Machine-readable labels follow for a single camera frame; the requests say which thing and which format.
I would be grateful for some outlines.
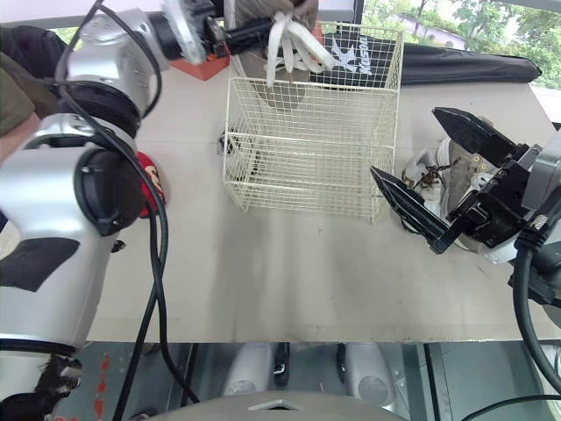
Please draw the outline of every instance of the red box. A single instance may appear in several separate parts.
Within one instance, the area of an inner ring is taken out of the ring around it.
[[[178,68],[182,72],[189,73],[190,75],[198,79],[206,81],[207,79],[210,79],[212,76],[219,73],[223,68],[228,67],[228,65],[230,64],[230,56],[227,55],[222,59],[209,57],[207,58],[207,61],[198,66],[192,65],[184,59],[175,60],[171,63],[173,67]]]

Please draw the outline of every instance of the wire basket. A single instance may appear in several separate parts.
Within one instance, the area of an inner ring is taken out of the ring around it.
[[[338,66],[308,82],[231,77],[224,183],[252,206],[368,218],[387,208],[369,168],[394,169],[402,32],[321,23]]]

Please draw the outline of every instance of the table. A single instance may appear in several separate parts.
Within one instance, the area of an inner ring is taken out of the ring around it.
[[[206,82],[171,69],[138,148],[162,168],[171,227],[164,276],[169,340],[228,342],[460,341],[519,339],[507,286],[512,269],[452,248],[433,254],[391,215],[369,225],[235,205],[222,184],[228,71]],[[396,168],[435,147],[434,106],[483,115],[515,142],[544,143],[554,129],[527,84],[404,87]],[[152,277],[148,223],[120,237],[110,259],[91,340],[136,337]],[[532,304],[538,333],[559,329]],[[148,340],[157,340],[154,323]]]

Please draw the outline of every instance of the black bag with white logo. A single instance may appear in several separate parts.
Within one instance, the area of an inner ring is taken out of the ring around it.
[[[311,82],[383,88],[395,43],[360,35],[334,32],[323,36],[325,48],[338,66]],[[542,74],[523,57],[492,55],[437,46],[406,43],[403,48],[401,85],[453,82],[531,82]]]

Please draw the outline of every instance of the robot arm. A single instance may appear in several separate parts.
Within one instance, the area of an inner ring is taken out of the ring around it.
[[[158,13],[119,13],[152,61],[113,18],[94,16],[68,58],[71,97],[135,154],[154,68],[181,57],[200,64],[208,54],[266,42],[270,19],[226,32],[215,13],[212,2],[189,0],[169,0]],[[72,355],[93,322],[115,239],[145,204],[140,184],[123,155],[64,101],[0,167],[0,209],[21,234],[0,260],[4,419],[44,419],[79,384]]]
[[[540,347],[528,305],[529,299],[543,305],[561,326],[561,132],[544,149],[515,145],[468,112],[435,108],[433,113],[453,141],[498,168],[494,177],[481,190],[464,195],[446,217],[449,224],[392,175],[372,167],[374,180],[435,253],[443,253],[464,234],[480,243],[479,252],[490,261],[509,261],[515,267],[508,284],[522,339],[543,376],[561,393],[561,378]]]

